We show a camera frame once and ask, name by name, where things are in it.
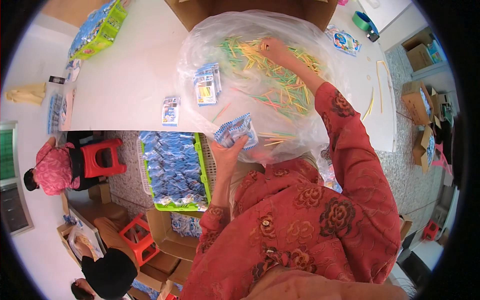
red floral jacket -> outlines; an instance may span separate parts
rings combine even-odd
[[[329,279],[383,283],[400,247],[397,207],[360,114],[324,83],[315,109],[330,137],[341,194],[301,159],[251,171],[234,216],[210,205],[181,299],[241,299],[281,264]]]

window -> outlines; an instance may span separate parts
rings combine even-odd
[[[12,235],[33,228],[18,169],[17,122],[0,123],[1,219]]]

green plastic crate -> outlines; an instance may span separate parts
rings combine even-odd
[[[208,184],[208,177],[207,177],[207,172],[206,172],[206,167],[205,167],[205,161],[204,161],[204,154],[202,152],[202,143],[200,142],[200,135],[195,132],[195,151],[197,151],[198,154],[198,161],[200,162],[200,168],[202,169],[202,173],[200,175],[200,180],[205,186],[205,194],[207,197],[208,204],[210,204],[210,201],[212,201],[212,196],[210,194],[210,185]],[[144,143],[142,143],[142,153],[145,152],[145,146]],[[148,179],[148,184],[152,183],[152,178],[148,174],[148,169],[147,169],[147,161],[144,160],[144,167],[145,171],[147,173],[147,179]],[[152,187],[150,187],[150,192],[152,194],[152,198],[155,197],[155,194],[153,193]],[[174,203],[170,203],[168,205],[163,205],[159,203],[154,203],[155,208],[161,211],[169,211],[169,212],[179,212],[179,211],[198,211],[198,206],[195,203],[189,203],[186,205],[181,205],[177,206]]]
[[[70,57],[70,60],[87,60],[101,50],[110,47],[113,44],[127,14],[127,11],[120,3],[120,0],[117,0],[113,8],[107,14],[105,21],[100,25],[95,38],[73,54],[72,57]]]

worker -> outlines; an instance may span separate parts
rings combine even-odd
[[[55,144],[55,137],[50,137],[36,155],[36,166],[24,174],[27,190],[42,187],[45,194],[53,196],[60,195],[66,188],[87,190],[106,179],[104,176],[85,178],[82,151],[71,142],[63,147]]]
[[[323,186],[309,155],[264,169],[237,163],[246,136],[231,148],[213,142],[215,190],[180,298],[408,299],[382,284],[400,248],[400,222],[360,114],[280,40],[264,39],[259,51],[315,94],[343,192]]]
[[[118,234],[126,222],[105,217],[94,220],[95,227],[107,246],[107,252],[96,261],[87,245],[75,241],[85,275],[85,278],[76,279],[71,285],[76,299],[93,300],[98,295],[105,300],[118,300],[130,289],[140,267],[133,251]]]

hand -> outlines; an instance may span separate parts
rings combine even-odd
[[[75,245],[77,246],[78,251],[80,251],[81,256],[88,256],[93,258],[92,251],[87,245],[80,242],[78,239],[75,240]]]
[[[219,143],[212,143],[212,153],[216,160],[216,176],[217,178],[228,178],[235,172],[235,166],[240,151],[248,141],[248,137],[244,135],[239,138],[231,148],[224,148]]]
[[[266,38],[258,45],[258,51],[274,63],[290,69],[299,60],[288,50],[287,46],[277,38]]]

